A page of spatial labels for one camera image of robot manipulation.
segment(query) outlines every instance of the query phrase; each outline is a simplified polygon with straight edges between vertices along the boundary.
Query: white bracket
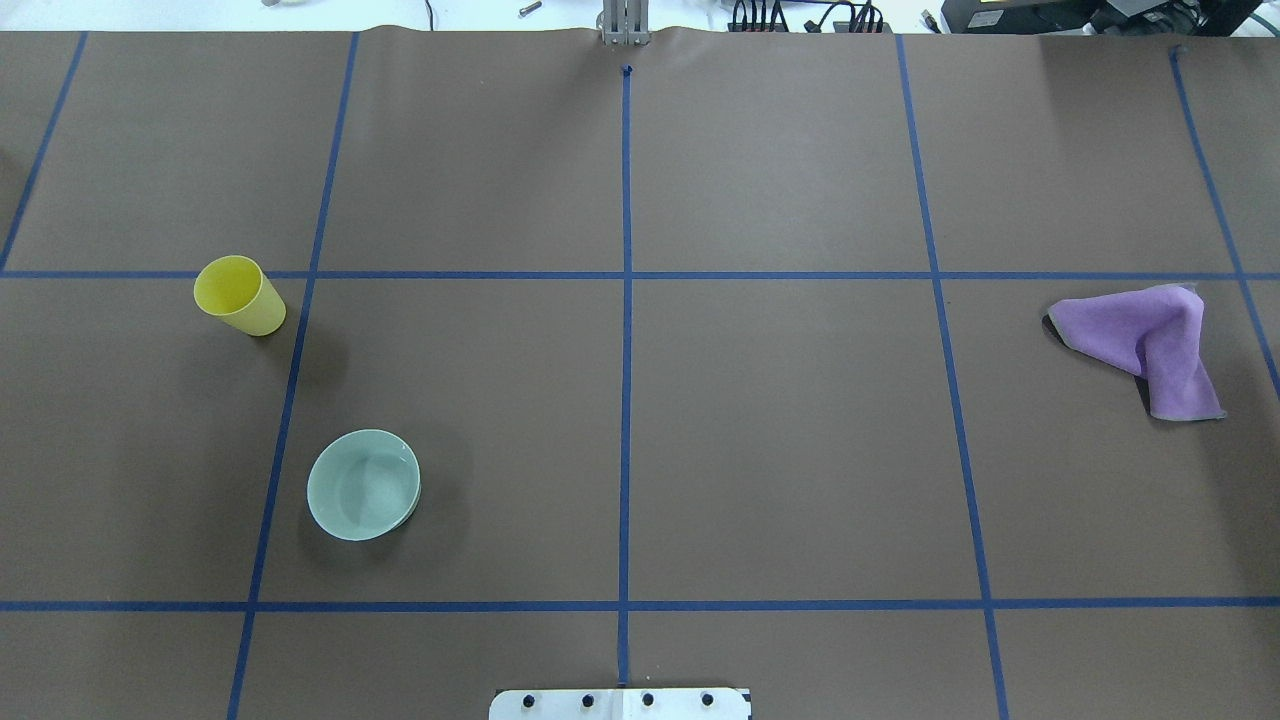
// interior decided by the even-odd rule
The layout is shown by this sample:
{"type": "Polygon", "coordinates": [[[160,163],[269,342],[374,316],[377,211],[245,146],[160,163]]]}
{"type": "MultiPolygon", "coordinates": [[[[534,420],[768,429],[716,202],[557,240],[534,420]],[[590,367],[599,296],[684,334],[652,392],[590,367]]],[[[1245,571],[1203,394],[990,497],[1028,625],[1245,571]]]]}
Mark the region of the white bracket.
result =
{"type": "Polygon", "coordinates": [[[617,688],[504,691],[489,720],[751,720],[751,691],[617,688]]]}

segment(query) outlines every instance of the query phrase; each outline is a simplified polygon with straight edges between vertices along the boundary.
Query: blue tape line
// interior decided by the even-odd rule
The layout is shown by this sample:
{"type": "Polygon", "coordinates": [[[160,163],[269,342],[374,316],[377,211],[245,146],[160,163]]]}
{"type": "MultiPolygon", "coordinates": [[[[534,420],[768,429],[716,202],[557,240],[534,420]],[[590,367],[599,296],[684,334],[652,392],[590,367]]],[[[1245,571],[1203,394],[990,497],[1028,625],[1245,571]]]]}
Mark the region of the blue tape line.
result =
{"type": "MultiPolygon", "coordinates": [[[[486,614],[486,612],[617,612],[612,600],[545,601],[0,601],[0,612],[246,612],[257,614],[486,614]]],[[[1029,597],[957,600],[631,600],[634,612],[865,612],[956,610],[1108,610],[1194,607],[1280,607],[1280,596],[1170,597],[1029,597]]]]}
{"type": "Polygon", "coordinates": [[[198,274],[196,270],[5,270],[0,277],[51,281],[193,281],[198,274]]]}
{"type": "Polygon", "coordinates": [[[45,126],[45,137],[40,141],[40,149],[36,150],[36,160],[31,164],[31,172],[27,173],[27,184],[22,187],[22,196],[18,199],[18,206],[14,208],[13,222],[9,223],[9,234],[5,236],[4,247],[0,249],[0,270],[4,270],[5,264],[9,263],[13,241],[18,237],[22,217],[27,214],[27,202],[31,200],[32,191],[36,190],[40,168],[45,164],[45,152],[49,151],[49,143],[54,140],[54,128],[58,127],[58,118],[63,114],[63,105],[67,104],[67,95],[72,90],[72,81],[76,79],[76,70],[79,68],[81,58],[84,55],[84,44],[87,41],[88,33],[82,32],[79,40],[76,42],[76,53],[72,54],[70,65],[67,67],[63,87],[58,91],[58,101],[54,102],[54,111],[49,115],[49,124],[45,126]]]}
{"type": "Polygon", "coordinates": [[[12,600],[0,601],[0,612],[244,612],[247,602],[12,600]]]}
{"type": "MultiPolygon", "coordinates": [[[[951,328],[947,323],[946,299],[942,295],[938,250],[933,237],[933,214],[929,211],[929,195],[924,184],[924,161],[920,158],[920,136],[915,124],[915,105],[911,100],[911,76],[906,65],[906,47],[902,36],[893,36],[897,42],[897,67],[902,81],[902,104],[906,110],[906,128],[911,141],[911,163],[915,165],[915,191],[920,202],[920,220],[924,227],[924,246],[929,255],[929,272],[933,274],[933,305],[938,315],[938,333],[942,338],[942,357],[947,370],[947,391],[951,395],[951,419],[956,430],[956,448],[960,451],[960,473],[964,477],[965,503],[969,506],[969,533],[973,537],[973,555],[978,566],[978,589],[983,602],[991,602],[991,579],[987,571],[987,550],[982,539],[982,520],[978,515],[978,492],[973,484],[973,466],[969,461],[969,439],[964,428],[964,409],[960,405],[960,383],[956,378],[955,355],[951,348],[951,328]]],[[[1005,696],[1004,662],[1000,657],[1000,639],[996,634],[996,616],[987,609],[987,647],[991,655],[991,674],[995,680],[996,706],[1000,719],[1009,720],[1009,701],[1005,696]]]]}
{"type": "Polygon", "coordinates": [[[244,612],[244,624],[241,625],[241,644],[236,652],[236,673],[232,675],[230,700],[227,701],[227,720],[236,720],[239,715],[239,697],[244,689],[244,667],[248,666],[248,648],[253,641],[253,610],[244,612]]]}
{"type": "MultiPolygon", "coordinates": [[[[195,279],[197,270],[3,270],[13,279],[195,279]]],[[[271,279],[623,281],[617,270],[266,270],[271,279]]],[[[634,270],[632,281],[1236,281],[1236,273],[1108,273],[1091,270],[634,270]]],[[[1245,273],[1277,281],[1280,273],[1245,273]]]]}
{"type": "Polygon", "coordinates": [[[1190,282],[1234,281],[1234,273],[1096,273],[1075,270],[1004,272],[1004,270],[940,270],[945,281],[1144,281],[1190,282]]]}
{"type": "Polygon", "coordinates": [[[347,119],[347,101],[351,97],[351,79],[356,70],[356,53],[360,49],[360,33],[351,33],[351,46],[347,50],[347,69],[342,81],[342,95],[338,99],[338,118],[334,120],[333,142],[329,147],[329,168],[325,170],[324,191],[320,196],[320,211],[316,217],[316,233],[311,245],[311,265],[307,287],[302,295],[302,309],[298,313],[298,334],[293,342],[293,359],[289,363],[289,380],[284,391],[284,406],[280,410],[280,430],[275,441],[275,456],[271,460],[271,477],[266,486],[266,501],[262,503],[262,523],[257,536],[257,552],[253,557],[253,574],[250,579],[250,610],[244,614],[244,632],[236,659],[236,675],[232,694],[227,705],[228,720],[234,720],[239,707],[239,693],[244,684],[244,667],[248,662],[248,648],[253,641],[253,605],[257,603],[262,588],[262,569],[266,564],[266,548],[271,537],[271,519],[275,515],[275,496],[280,486],[280,468],[284,464],[284,448],[289,438],[289,421],[293,416],[293,398],[298,389],[298,372],[302,366],[302,352],[307,340],[307,322],[311,318],[311,299],[315,295],[316,272],[320,269],[320,252],[324,250],[324,231],[329,215],[329,200],[333,195],[334,174],[338,172],[338,151],[342,147],[342,131],[347,119]]]}
{"type": "Polygon", "coordinates": [[[1005,689],[1005,661],[1000,656],[1000,633],[996,629],[996,611],[989,607],[982,612],[987,628],[987,655],[991,656],[991,680],[996,688],[996,716],[1009,720],[1009,693],[1005,689]]]}
{"type": "Polygon", "coordinates": [[[928,272],[913,270],[640,270],[637,281],[927,281],[928,272]]]}
{"type": "Polygon", "coordinates": [[[622,418],[618,448],[618,685],[631,679],[631,65],[622,65],[622,418]]]}
{"type": "Polygon", "coordinates": [[[436,601],[436,602],[259,602],[259,612],[416,612],[416,614],[484,614],[484,612],[617,612],[612,600],[544,600],[544,601],[436,601]]]}
{"type": "Polygon", "coordinates": [[[1183,83],[1183,70],[1178,64],[1178,56],[1183,46],[1175,45],[1169,51],[1169,67],[1174,73],[1174,87],[1178,88],[1178,101],[1183,106],[1183,119],[1187,120],[1187,132],[1192,138],[1192,149],[1196,150],[1196,160],[1199,163],[1201,174],[1204,177],[1204,187],[1208,190],[1208,199],[1213,204],[1213,214],[1217,215],[1217,227],[1222,231],[1222,240],[1226,242],[1226,252],[1231,256],[1231,265],[1235,268],[1235,278],[1240,284],[1240,293],[1244,296],[1244,306],[1249,311],[1249,320],[1253,322],[1253,333],[1258,338],[1262,348],[1262,359],[1267,364],[1267,373],[1271,374],[1271,387],[1276,397],[1280,397],[1280,372],[1276,370],[1275,356],[1271,355],[1271,343],[1267,333],[1262,328],[1262,318],[1258,307],[1253,302],[1253,292],[1249,290],[1249,281],[1244,274],[1244,263],[1240,261],[1240,252],[1235,247],[1235,237],[1231,234],[1231,225],[1226,222],[1226,210],[1222,208],[1222,199],[1217,193],[1217,183],[1213,182],[1213,173],[1208,169],[1208,158],[1204,156],[1204,147],[1199,141],[1199,131],[1196,129],[1196,118],[1192,115],[1192,104],[1187,97],[1187,86],[1183,83]]]}
{"type": "Polygon", "coordinates": [[[995,610],[1105,610],[1160,607],[1280,607],[1280,596],[1243,597],[1034,597],[993,600],[995,610]]]}
{"type": "Polygon", "coordinates": [[[980,600],[634,600],[636,612],[854,612],[982,610],[980,600]]]}
{"type": "Polygon", "coordinates": [[[621,281],[609,270],[320,270],[320,279],[438,279],[438,281],[621,281]]]}

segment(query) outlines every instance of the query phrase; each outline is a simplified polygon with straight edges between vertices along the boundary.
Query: plastic cup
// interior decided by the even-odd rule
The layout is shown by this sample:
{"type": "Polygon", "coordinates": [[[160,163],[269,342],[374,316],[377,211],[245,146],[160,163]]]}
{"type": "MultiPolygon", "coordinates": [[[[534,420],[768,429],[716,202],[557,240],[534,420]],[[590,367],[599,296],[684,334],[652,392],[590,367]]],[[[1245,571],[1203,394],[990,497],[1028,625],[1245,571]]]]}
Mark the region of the plastic cup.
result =
{"type": "Polygon", "coordinates": [[[262,268],[243,255],[228,255],[205,265],[196,277],[196,305],[251,334],[271,334],[284,324],[284,301],[262,268]]]}

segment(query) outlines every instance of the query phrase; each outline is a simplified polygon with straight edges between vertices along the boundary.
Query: purple cloth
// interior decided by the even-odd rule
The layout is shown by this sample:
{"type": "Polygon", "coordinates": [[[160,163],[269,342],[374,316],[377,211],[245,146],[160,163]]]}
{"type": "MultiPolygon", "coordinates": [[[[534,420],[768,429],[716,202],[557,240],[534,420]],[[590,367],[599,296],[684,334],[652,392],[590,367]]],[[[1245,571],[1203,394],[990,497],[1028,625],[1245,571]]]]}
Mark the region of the purple cloth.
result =
{"type": "Polygon", "coordinates": [[[1199,357],[1204,301],[1188,287],[1062,300],[1048,309],[1048,318],[1071,350],[1146,378],[1153,418],[1226,416],[1199,357]]]}

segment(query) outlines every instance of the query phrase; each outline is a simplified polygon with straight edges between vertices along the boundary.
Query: light blue bowl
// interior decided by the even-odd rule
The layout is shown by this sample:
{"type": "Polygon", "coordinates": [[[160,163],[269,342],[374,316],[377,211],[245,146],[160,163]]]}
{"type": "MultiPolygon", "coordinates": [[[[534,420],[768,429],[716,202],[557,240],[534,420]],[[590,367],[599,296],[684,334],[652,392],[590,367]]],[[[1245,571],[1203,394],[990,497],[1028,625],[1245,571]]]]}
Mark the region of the light blue bowl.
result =
{"type": "Polygon", "coordinates": [[[330,536],[348,541],[394,530],[421,495],[417,457],[387,430],[356,430],[333,441],[307,478],[311,516],[330,536]]]}

